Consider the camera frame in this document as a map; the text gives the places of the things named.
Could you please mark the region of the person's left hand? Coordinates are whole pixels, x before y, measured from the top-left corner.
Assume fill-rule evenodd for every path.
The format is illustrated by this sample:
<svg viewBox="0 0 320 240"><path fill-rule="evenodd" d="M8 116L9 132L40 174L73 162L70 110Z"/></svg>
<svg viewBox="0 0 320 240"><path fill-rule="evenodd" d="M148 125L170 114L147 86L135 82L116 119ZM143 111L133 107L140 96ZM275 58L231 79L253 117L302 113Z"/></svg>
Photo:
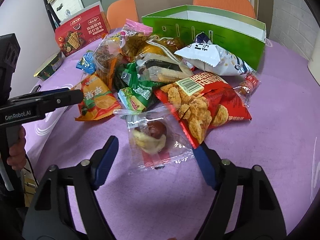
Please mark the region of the person's left hand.
<svg viewBox="0 0 320 240"><path fill-rule="evenodd" d="M25 129L23 126L20 127L19 137L15 144L13 144L9 150L9 158L7 163L12 167L13 170L21 170L25 167L27 163L26 151L25 151Z"/></svg>

